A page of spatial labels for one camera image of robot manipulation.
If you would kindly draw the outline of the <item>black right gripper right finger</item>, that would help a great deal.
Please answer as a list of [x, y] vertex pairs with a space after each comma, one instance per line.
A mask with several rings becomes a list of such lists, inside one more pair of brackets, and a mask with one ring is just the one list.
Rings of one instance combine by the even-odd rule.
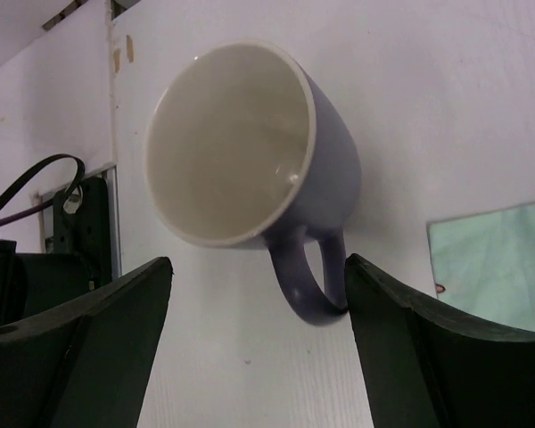
[[470, 315], [353, 254], [350, 320], [376, 427], [535, 427], [535, 332]]

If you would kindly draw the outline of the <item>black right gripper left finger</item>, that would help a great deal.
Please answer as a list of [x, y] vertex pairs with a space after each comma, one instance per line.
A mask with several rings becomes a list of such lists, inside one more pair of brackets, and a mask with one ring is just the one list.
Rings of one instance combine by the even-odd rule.
[[158, 257], [0, 326], [0, 427], [135, 427], [172, 276], [169, 258]]

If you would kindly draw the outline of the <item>green cartoon placemat cloth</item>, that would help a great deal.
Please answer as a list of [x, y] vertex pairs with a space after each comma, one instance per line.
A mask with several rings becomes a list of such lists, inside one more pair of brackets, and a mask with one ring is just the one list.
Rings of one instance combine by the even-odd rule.
[[535, 332], [535, 203], [428, 226], [439, 300]]

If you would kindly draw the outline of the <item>purple ceramic mug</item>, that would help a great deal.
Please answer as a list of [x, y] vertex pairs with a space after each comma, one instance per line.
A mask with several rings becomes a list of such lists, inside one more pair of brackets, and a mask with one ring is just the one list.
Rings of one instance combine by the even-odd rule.
[[143, 166], [175, 236], [266, 249], [309, 325], [347, 313], [344, 226], [358, 204], [360, 159], [339, 112], [287, 52], [237, 40], [196, 56], [155, 107]]

